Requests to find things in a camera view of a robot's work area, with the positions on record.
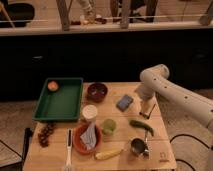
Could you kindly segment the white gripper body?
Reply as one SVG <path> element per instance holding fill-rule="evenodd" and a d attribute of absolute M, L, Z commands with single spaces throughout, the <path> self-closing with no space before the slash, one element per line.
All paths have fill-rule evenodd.
<path fill-rule="evenodd" d="M 142 100 L 140 102 L 140 106 L 141 106 L 140 113 L 142 115 L 148 115 L 151 112 L 154 104 L 155 104 L 155 100 L 153 98 L 147 101 Z"/>

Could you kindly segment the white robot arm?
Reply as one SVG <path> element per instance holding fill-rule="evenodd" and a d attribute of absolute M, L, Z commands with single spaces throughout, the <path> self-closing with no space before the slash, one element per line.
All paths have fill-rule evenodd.
<path fill-rule="evenodd" d="M 213 100 L 170 82 L 169 74 L 169 69 L 164 64 L 144 69 L 140 73 L 141 83 L 135 89 L 141 99 L 140 112 L 146 114 L 151 108 L 151 100 L 155 93 L 159 93 L 186 110 L 213 134 Z"/>

